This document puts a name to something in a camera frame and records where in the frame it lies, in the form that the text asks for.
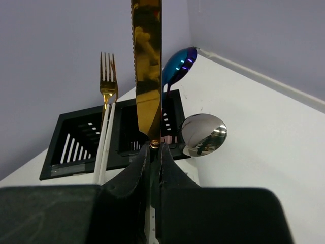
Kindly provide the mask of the gold fork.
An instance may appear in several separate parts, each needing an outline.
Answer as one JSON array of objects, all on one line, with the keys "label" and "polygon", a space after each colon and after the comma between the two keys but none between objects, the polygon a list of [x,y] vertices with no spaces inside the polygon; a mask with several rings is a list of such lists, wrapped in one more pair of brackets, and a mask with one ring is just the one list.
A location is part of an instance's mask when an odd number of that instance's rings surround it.
[{"label": "gold fork", "polygon": [[104,117],[106,105],[109,104],[109,99],[115,97],[115,84],[113,83],[113,72],[110,67],[110,61],[114,60],[114,54],[101,52],[100,53],[100,92],[103,96],[104,104],[102,109],[102,117]]}]

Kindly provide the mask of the gold knife black handle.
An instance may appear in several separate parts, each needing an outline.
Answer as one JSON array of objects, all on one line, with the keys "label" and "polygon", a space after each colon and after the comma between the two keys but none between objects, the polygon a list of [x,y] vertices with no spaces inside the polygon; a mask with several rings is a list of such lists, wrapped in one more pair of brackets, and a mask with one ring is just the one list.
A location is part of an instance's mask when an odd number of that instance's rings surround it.
[{"label": "gold knife black handle", "polygon": [[131,14],[138,127],[153,162],[161,142],[162,1],[131,1]]}]

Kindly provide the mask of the clear chopstick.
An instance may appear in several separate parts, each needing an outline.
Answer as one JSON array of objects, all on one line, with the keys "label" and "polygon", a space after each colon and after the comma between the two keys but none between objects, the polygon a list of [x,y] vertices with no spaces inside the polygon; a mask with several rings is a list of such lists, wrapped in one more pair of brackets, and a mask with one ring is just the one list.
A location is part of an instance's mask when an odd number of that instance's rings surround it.
[{"label": "clear chopstick", "polygon": [[110,105],[106,105],[104,117],[103,117],[103,123],[101,127],[101,133],[100,133],[100,140],[97,148],[97,154],[96,154],[96,161],[95,161],[95,167],[94,167],[94,173],[93,173],[93,182],[95,184],[99,184],[99,176],[101,171],[101,164],[102,164],[102,156],[104,151],[104,143],[106,138],[106,131],[107,131],[107,123],[109,118],[109,110]]},{"label": "clear chopstick", "polygon": [[109,156],[113,121],[114,121],[114,115],[115,115],[115,107],[116,107],[116,103],[112,103],[112,105],[110,106],[110,117],[108,120],[106,138],[105,138],[105,143],[104,143],[104,152],[103,152],[103,158],[102,158],[101,169],[100,169],[100,174],[99,174],[99,184],[100,185],[104,184],[104,182],[105,182],[105,172],[106,172],[108,156]]}]

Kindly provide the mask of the copper fork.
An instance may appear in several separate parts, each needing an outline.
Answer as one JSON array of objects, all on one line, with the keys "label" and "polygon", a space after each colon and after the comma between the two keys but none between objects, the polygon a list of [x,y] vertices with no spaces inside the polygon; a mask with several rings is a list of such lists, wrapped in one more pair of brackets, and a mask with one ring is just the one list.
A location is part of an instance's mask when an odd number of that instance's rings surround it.
[{"label": "copper fork", "polygon": [[118,99],[118,84],[117,84],[116,67],[115,67],[115,61],[114,60],[110,61],[110,67],[111,67],[112,72],[113,72],[113,83],[115,84],[115,100],[114,100],[114,102],[116,102],[117,99]]}]

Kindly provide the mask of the silver spoon pink handle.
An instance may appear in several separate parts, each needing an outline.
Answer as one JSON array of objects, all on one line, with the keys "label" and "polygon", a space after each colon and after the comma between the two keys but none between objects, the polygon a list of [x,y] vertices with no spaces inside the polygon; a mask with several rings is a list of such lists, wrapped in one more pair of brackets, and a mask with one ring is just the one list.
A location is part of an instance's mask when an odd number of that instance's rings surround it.
[{"label": "silver spoon pink handle", "polygon": [[180,125],[176,146],[189,157],[202,157],[219,149],[228,136],[228,128],[217,116],[206,113],[187,117]]}]

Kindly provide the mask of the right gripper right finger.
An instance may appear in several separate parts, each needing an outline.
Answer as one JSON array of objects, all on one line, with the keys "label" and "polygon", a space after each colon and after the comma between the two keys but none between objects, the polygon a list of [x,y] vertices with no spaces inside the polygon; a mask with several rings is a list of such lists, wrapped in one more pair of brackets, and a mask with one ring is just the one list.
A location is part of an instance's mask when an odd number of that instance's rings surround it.
[{"label": "right gripper right finger", "polygon": [[200,187],[158,154],[157,240],[160,243],[293,243],[282,205],[265,188]]}]

